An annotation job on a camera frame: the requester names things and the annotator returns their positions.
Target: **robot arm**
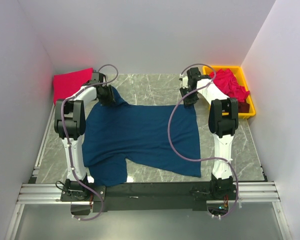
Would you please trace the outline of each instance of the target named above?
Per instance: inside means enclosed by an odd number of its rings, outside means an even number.
[[[180,78],[180,80],[182,81],[182,88],[180,88],[182,96],[194,89],[207,86],[186,97],[183,104],[187,107],[196,103],[199,100],[198,93],[211,104],[208,125],[214,139],[214,156],[231,161],[232,142],[235,130],[239,126],[238,101],[223,94],[211,82],[210,76],[202,75],[197,67],[190,68],[187,71],[187,76]],[[223,112],[228,112],[229,114],[223,116]],[[216,185],[219,184],[218,188],[222,189],[224,185],[229,184],[227,180],[230,180],[232,185],[233,179],[230,166],[223,160],[215,160],[212,170],[212,181],[215,181]]]
[[[98,85],[95,87],[88,87],[95,83],[103,83],[105,75],[99,72],[93,72],[92,79],[83,85],[80,90],[79,95],[75,93],[73,96],[76,96],[73,100],[69,100],[64,105],[64,114],[72,114],[72,116],[65,116],[65,125],[69,134],[70,144],[68,144],[67,138],[62,125],[61,118],[61,107],[64,99],[59,99],[55,104],[55,117],[54,117],[54,130],[59,134],[59,137],[62,140],[67,163],[67,180],[76,181],[76,178],[73,175],[72,168],[75,169],[75,174],[77,178],[81,181],[87,180],[87,168],[84,166],[83,154],[82,154],[82,139],[86,130],[86,117],[85,117],[85,107],[91,101],[96,99],[101,102],[103,105],[109,105],[115,102],[114,95],[112,92],[111,85]],[[70,151],[71,149],[73,166],[70,162]]]

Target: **fabric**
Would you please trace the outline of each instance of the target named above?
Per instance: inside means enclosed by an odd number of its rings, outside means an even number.
[[[201,176],[200,162],[186,161],[170,147],[167,128],[174,106],[130,105],[115,88],[113,93],[116,103],[113,106],[97,103],[86,120],[83,162],[96,185],[126,182],[126,158],[181,175]],[[177,108],[171,123],[171,139],[182,155],[200,158],[194,106]]]
[[[239,113],[249,113],[250,104],[245,102],[238,102],[238,112]]]
[[[58,99],[65,99],[79,91],[81,86],[91,80],[93,68],[66,74],[54,75],[53,77],[53,103]]]
[[[213,83],[223,92],[225,95],[230,98],[236,98],[238,102],[244,103],[246,98],[249,96],[250,91],[246,91],[244,86],[240,86],[237,82],[236,77],[230,71],[230,69],[220,69],[216,72],[216,78]]]

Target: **metal frame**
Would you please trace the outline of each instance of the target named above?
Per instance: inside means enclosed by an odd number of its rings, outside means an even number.
[[[292,240],[293,237],[290,232],[288,221],[286,219],[286,215],[284,214],[281,202],[273,202],[272,204],[273,204],[276,219],[278,221],[281,230],[283,240]]]
[[[62,191],[54,184],[23,184],[16,201],[22,204],[68,204],[61,202]],[[239,182],[239,200],[243,203],[280,202],[274,182]],[[88,205],[88,201],[77,201],[75,204]]]
[[[46,145],[47,145],[46,140],[47,140],[47,135],[48,135],[48,133],[50,131],[50,128],[51,128],[50,123],[51,123],[52,116],[54,114],[54,110],[55,110],[55,105],[52,104],[52,107],[51,107],[51,110],[50,110],[50,115],[49,115],[48,122],[47,122],[47,125],[46,125],[45,130],[44,130],[44,134],[43,134],[43,137],[42,137],[41,145],[40,145],[40,148],[39,148],[38,155],[36,157],[34,167],[40,167],[40,165],[41,165],[43,152],[44,152],[44,150],[46,148]]]
[[[15,239],[24,208],[25,208],[24,204],[15,205],[8,230],[4,238],[5,240]]]

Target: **blue t-shirt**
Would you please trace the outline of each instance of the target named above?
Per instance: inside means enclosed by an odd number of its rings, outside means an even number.
[[[177,174],[201,177],[201,163],[182,159],[168,140],[168,121],[175,106],[130,105],[113,89],[115,104],[92,108],[82,144],[83,162],[94,183],[114,186],[127,181],[126,158]],[[173,116],[171,140],[176,150],[200,158],[200,140],[194,106],[180,105]]]

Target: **red towel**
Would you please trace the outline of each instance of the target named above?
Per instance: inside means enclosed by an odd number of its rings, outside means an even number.
[[[91,80],[93,68],[74,71],[66,74],[54,75],[53,77],[53,103],[58,99],[65,99],[79,91],[81,86]]]
[[[216,72],[216,78],[213,83],[223,92],[225,95],[230,98],[236,98],[238,102],[244,103],[250,91],[246,91],[244,86],[240,86],[237,82],[235,75],[226,69],[225,71],[220,69]]]

